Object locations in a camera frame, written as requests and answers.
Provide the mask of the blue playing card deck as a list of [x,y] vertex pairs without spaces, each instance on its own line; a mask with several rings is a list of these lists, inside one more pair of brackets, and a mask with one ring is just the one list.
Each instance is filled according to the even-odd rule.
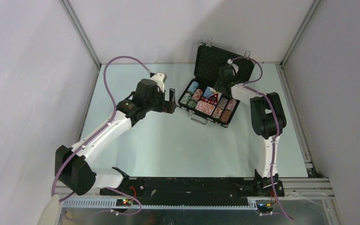
[[218,91],[216,91],[213,87],[207,87],[206,89],[205,89],[205,91],[204,91],[204,93],[203,93],[203,97],[204,98],[207,98],[208,99],[208,97],[211,95],[211,94],[213,94],[213,93],[215,93],[215,92],[218,92]]

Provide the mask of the grey chip stack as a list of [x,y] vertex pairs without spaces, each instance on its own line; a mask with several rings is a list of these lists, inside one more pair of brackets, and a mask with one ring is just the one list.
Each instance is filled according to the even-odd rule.
[[218,105],[217,105],[217,108],[220,108],[220,109],[225,109],[226,105],[228,103],[228,99],[223,97],[220,99]]

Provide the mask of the red white chip stack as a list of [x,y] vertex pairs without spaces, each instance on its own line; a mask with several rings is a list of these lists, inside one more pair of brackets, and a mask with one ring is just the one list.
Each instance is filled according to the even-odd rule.
[[231,100],[228,101],[225,109],[232,112],[234,110],[236,104],[237,104],[237,100],[236,99],[231,99]]

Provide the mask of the blue poker chip stack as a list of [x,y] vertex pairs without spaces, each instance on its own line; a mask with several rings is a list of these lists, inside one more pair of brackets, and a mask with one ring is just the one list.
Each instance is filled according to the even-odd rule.
[[190,86],[187,89],[187,93],[190,95],[193,95],[195,93],[195,91],[197,90],[198,86],[199,86],[198,82],[192,81]]

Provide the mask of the black poker set case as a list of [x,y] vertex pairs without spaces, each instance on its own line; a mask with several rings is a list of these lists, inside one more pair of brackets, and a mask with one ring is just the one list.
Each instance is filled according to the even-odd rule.
[[[255,63],[253,61],[245,59],[241,55],[232,53],[225,49],[212,46],[210,44],[206,44],[206,43],[199,44],[193,78],[189,82],[186,89],[184,90],[184,92],[181,94],[180,98],[177,101],[178,106],[181,109],[186,110],[189,113],[189,116],[192,120],[195,118],[195,116],[199,116],[202,119],[206,120],[205,125],[208,125],[209,123],[215,123],[225,128],[229,126],[231,119],[234,116],[235,111],[240,103],[239,101],[237,101],[237,104],[234,110],[232,111],[228,123],[223,123],[220,121],[220,118],[215,119],[212,117],[212,115],[208,116],[200,111],[197,111],[195,108],[189,108],[187,107],[187,105],[183,105],[179,103],[183,95],[187,93],[187,89],[192,81],[196,81],[199,83],[197,89],[201,89],[203,93],[208,86],[214,88],[215,82],[218,78],[219,67],[225,65],[229,59],[232,59],[233,62],[239,66],[239,72],[236,75],[236,77],[239,78],[241,81],[248,81],[255,67]],[[223,93],[221,98],[227,98],[228,101],[233,99]],[[199,101],[204,101],[211,105],[214,105],[211,100],[204,98],[203,96],[201,96]]]

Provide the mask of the orange brown chip stack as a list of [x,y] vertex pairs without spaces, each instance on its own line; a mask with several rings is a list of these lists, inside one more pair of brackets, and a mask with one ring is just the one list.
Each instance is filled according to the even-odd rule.
[[231,114],[232,114],[231,110],[225,109],[220,117],[220,121],[223,123],[228,123]]

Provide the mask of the black red triangular button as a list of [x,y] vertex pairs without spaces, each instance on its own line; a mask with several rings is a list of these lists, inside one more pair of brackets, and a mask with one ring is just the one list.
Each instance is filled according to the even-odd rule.
[[217,105],[219,103],[220,98],[221,98],[220,92],[215,92],[208,97],[208,99],[211,100],[214,105]]

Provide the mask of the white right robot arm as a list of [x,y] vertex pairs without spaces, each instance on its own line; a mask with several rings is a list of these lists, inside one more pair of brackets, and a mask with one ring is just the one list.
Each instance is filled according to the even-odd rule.
[[255,169],[254,190],[266,196],[278,183],[278,142],[287,125],[279,95],[264,94],[241,81],[236,75],[239,66],[232,60],[219,68],[214,89],[250,107],[251,125],[254,133],[261,137],[260,156]]

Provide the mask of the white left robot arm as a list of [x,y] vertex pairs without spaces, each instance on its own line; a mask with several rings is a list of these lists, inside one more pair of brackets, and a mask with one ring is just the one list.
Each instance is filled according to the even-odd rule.
[[86,138],[71,147],[60,146],[55,152],[55,179],[76,195],[84,195],[93,188],[111,188],[116,194],[129,191],[129,182],[117,169],[94,169],[98,156],[121,134],[154,111],[173,114],[176,108],[175,89],[169,89],[165,99],[164,82],[142,79],[131,94],[114,105],[112,115]]

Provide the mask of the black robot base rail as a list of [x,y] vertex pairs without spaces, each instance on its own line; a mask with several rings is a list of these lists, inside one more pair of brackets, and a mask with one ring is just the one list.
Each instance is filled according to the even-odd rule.
[[285,195],[282,181],[262,188],[243,177],[130,177],[116,188],[136,197],[143,206],[247,206],[251,197]]

